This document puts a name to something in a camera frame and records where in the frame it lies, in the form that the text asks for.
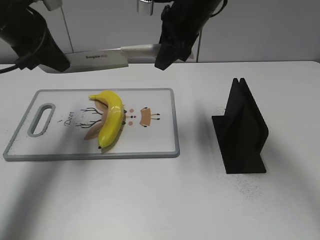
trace black stand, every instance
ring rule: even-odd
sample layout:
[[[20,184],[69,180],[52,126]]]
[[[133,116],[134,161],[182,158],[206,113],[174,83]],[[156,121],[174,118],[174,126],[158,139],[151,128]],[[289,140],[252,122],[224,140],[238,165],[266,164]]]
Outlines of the black stand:
[[[212,117],[227,174],[262,174],[267,125],[244,78],[233,79],[224,116]]]

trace banana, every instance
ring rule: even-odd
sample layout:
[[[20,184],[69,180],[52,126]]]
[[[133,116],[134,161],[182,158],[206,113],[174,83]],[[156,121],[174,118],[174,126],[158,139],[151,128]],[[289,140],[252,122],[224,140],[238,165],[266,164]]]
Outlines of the banana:
[[[113,91],[103,91],[98,95],[90,95],[90,100],[97,100],[108,106],[106,121],[98,136],[99,149],[110,146],[120,131],[124,120],[124,105],[120,97]]]

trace white cutting board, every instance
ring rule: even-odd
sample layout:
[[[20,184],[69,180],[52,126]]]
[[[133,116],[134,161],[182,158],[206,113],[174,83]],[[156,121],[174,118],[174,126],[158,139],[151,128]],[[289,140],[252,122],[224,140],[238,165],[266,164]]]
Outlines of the white cutting board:
[[[4,158],[7,161],[51,161],[179,155],[175,100],[170,88],[112,89],[127,111],[118,141],[101,150],[97,138],[85,140],[89,130],[101,123],[103,113],[88,96],[102,91],[104,89],[39,90],[9,142]],[[37,112],[47,105],[53,106],[53,113],[46,130],[39,136],[28,134]]]

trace white table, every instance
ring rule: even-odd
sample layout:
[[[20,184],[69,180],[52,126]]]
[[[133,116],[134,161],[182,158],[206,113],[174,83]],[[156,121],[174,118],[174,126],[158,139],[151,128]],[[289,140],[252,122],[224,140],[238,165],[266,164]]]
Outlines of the white table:
[[[266,174],[227,175],[212,124],[244,77],[269,128]],[[39,89],[172,88],[181,154],[0,161],[1,240],[319,240],[320,64],[150,64],[0,75],[0,152]]]

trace white wall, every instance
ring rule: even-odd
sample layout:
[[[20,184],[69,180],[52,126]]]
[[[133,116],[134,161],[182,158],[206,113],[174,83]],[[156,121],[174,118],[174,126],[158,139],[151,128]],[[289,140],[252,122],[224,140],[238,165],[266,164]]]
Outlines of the white wall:
[[[70,53],[157,43],[165,4],[156,3],[151,17],[138,15],[136,4],[136,0],[63,0],[65,20],[61,9],[49,12],[41,2],[33,7],[46,18],[62,51]],[[199,62],[318,60],[319,12],[319,0],[229,0],[203,29]],[[16,58],[0,40],[0,63]]]
[[[200,62],[320,59],[320,0],[229,0],[202,31]]]

